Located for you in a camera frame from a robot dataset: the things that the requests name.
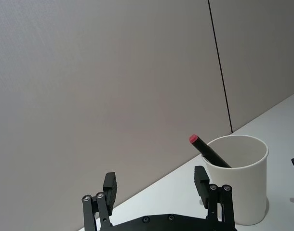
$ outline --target table surface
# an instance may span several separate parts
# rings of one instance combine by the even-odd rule
[[[294,95],[274,106],[233,134],[258,137],[269,147],[267,197],[269,211],[252,226],[236,225],[238,231],[294,231]],[[206,167],[196,156],[113,210],[117,225],[145,215],[180,214],[204,218],[204,209],[194,185],[194,166]]]

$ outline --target white wall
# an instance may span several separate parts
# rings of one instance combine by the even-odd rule
[[[294,93],[294,0],[211,0],[233,130]]]
[[[78,230],[229,122],[206,1],[0,0],[0,231]]]

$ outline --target marker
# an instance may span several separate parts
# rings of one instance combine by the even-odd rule
[[[202,141],[196,134],[189,137],[190,143],[200,151],[202,156],[209,161],[209,163],[219,167],[231,167],[226,163],[211,147]]]

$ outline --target paper cup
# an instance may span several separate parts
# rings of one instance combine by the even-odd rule
[[[218,167],[203,158],[214,184],[232,186],[235,222],[241,225],[260,222],[265,217],[267,203],[267,145],[246,135],[223,136],[208,145],[232,167]]]

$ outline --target screw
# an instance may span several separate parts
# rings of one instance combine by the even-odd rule
[[[102,198],[104,196],[104,194],[103,193],[99,193],[98,195],[97,195],[97,198]]]
[[[89,201],[90,200],[90,196],[85,196],[83,200],[84,201]]]
[[[230,191],[231,190],[231,188],[228,185],[224,186],[223,188],[224,188],[225,191]]]
[[[143,217],[143,222],[144,223],[148,223],[148,222],[150,222],[150,218],[149,217]]]
[[[168,216],[168,220],[174,220],[175,219],[175,216],[174,215],[169,215]]]
[[[210,188],[211,188],[212,190],[216,190],[217,186],[216,186],[215,184],[211,184],[211,185],[210,185]]]

